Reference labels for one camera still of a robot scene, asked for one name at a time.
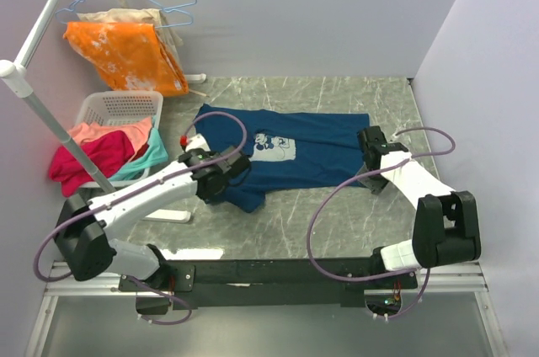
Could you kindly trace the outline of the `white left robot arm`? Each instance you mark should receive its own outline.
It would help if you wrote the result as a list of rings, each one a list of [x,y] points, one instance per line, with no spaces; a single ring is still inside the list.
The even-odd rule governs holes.
[[[175,200],[215,200],[232,181],[250,170],[246,154],[236,147],[223,153],[195,148],[152,176],[84,202],[69,198],[57,223],[54,242],[77,281],[104,273],[134,277],[150,291],[168,286],[169,261],[152,244],[120,240],[120,232]]]

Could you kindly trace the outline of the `blue t-shirt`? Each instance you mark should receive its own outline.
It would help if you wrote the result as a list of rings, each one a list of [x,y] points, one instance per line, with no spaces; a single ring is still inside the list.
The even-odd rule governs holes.
[[[334,187],[363,165],[357,140],[370,126],[367,114],[277,113],[204,104],[195,129],[213,151],[245,144],[251,170],[232,182],[217,202],[252,213],[269,192]]]

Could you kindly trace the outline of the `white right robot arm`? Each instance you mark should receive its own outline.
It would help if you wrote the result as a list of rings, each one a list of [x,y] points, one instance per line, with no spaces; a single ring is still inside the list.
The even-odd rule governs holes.
[[[389,141],[379,126],[366,127],[357,137],[363,152],[360,183],[374,195],[392,184],[415,209],[412,237],[373,252],[372,284],[387,289],[405,269],[479,259],[482,244],[475,197],[443,184],[404,144]]]

